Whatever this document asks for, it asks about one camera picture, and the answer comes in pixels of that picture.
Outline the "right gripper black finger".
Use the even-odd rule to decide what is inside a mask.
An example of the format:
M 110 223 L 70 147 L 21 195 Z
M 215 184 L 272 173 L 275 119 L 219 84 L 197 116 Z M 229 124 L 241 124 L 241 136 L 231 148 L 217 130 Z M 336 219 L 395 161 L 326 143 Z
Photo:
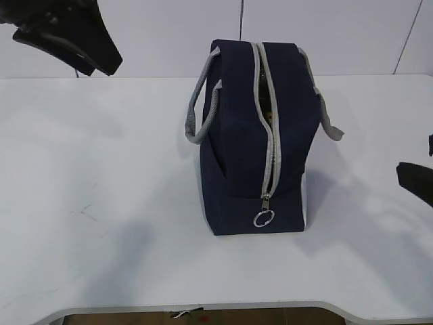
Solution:
M 429 136 L 429 156 L 433 156 L 433 135 Z
M 401 187 L 432 206 L 432 169 L 421 165 L 400 162 L 396 167 Z

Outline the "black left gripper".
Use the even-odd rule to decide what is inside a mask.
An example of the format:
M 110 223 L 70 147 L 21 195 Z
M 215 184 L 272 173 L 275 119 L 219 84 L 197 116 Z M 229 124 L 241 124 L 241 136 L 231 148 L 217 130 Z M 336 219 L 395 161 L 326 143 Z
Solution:
M 1 24 L 15 27 L 14 41 L 87 76 L 95 70 L 113 75 L 122 64 L 97 1 L 1 1 Z M 40 34 L 28 32 L 40 24 Z

